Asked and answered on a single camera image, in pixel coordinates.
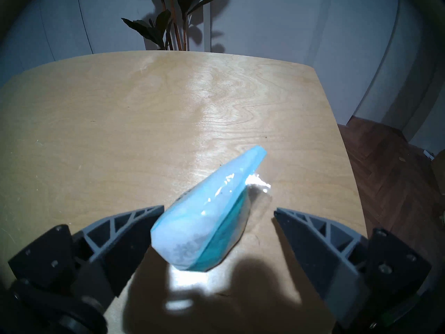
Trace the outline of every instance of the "blue plastic bag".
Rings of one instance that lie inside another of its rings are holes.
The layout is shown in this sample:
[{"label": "blue plastic bag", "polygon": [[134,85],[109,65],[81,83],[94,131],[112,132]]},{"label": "blue plastic bag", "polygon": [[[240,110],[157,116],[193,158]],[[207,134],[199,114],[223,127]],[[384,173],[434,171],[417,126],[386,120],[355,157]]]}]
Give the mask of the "blue plastic bag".
[{"label": "blue plastic bag", "polygon": [[154,224],[152,247],[180,270],[203,272],[219,264],[246,227],[249,188],[270,188],[254,173],[266,154],[255,146],[185,192]]}]

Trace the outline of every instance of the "transparent plastic wrap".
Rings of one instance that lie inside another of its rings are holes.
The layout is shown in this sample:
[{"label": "transparent plastic wrap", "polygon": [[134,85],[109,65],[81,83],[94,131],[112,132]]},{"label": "transparent plastic wrap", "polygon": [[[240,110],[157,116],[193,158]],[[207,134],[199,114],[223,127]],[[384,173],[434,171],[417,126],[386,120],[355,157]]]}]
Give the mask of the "transparent plastic wrap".
[{"label": "transparent plastic wrap", "polygon": [[255,146],[182,194],[151,229],[152,247],[180,270],[218,265],[241,238],[252,203],[270,197],[256,173],[266,154]]}]

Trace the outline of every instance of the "wooden floor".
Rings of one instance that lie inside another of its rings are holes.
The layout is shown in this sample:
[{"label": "wooden floor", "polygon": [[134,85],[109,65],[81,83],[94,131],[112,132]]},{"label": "wooden floor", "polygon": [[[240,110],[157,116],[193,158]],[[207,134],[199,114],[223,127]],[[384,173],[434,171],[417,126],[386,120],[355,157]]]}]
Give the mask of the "wooden floor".
[{"label": "wooden floor", "polygon": [[383,227],[440,272],[445,253],[445,227],[439,220],[445,209],[430,160],[409,145],[402,133],[383,124],[352,117],[339,125],[370,236]]}]

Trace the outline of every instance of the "white wall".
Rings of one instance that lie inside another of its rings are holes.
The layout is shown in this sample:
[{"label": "white wall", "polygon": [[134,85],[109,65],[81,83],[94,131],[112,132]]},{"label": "white wall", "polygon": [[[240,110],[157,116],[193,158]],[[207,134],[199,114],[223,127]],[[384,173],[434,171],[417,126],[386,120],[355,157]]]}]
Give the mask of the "white wall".
[{"label": "white wall", "polygon": [[212,51],[313,65],[346,124],[382,60],[397,0],[226,1],[212,2]]},{"label": "white wall", "polygon": [[400,0],[394,35],[381,67],[355,116],[382,122],[399,94],[416,59],[423,20],[409,0]]},{"label": "white wall", "polygon": [[215,0],[211,3],[212,32],[217,32],[218,37],[212,38],[212,51],[304,63],[320,3],[321,0]]},{"label": "white wall", "polygon": [[42,23],[56,61],[91,54],[78,0],[39,0]]},{"label": "white wall", "polygon": [[145,50],[144,38],[121,18],[137,19],[136,0],[79,0],[92,53]]},{"label": "white wall", "polygon": [[339,124],[349,121],[378,69],[397,1],[331,1],[314,68]]},{"label": "white wall", "polygon": [[445,84],[428,117],[409,143],[434,154],[445,149]]}]

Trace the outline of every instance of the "wooden table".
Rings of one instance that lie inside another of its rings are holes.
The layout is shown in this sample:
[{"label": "wooden table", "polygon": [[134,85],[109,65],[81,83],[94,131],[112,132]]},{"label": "wooden table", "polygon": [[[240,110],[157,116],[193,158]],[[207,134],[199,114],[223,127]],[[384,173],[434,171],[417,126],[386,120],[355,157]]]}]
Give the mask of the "wooden table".
[{"label": "wooden table", "polygon": [[[326,333],[334,319],[282,234],[279,206],[366,235],[351,165],[313,68],[176,51],[76,57],[0,90],[0,272],[60,223],[72,233],[112,214],[166,207],[246,149],[273,160],[273,198],[225,261],[179,272],[151,248],[106,312],[110,333]],[[172,300],[186,310],[173,311]]]}]

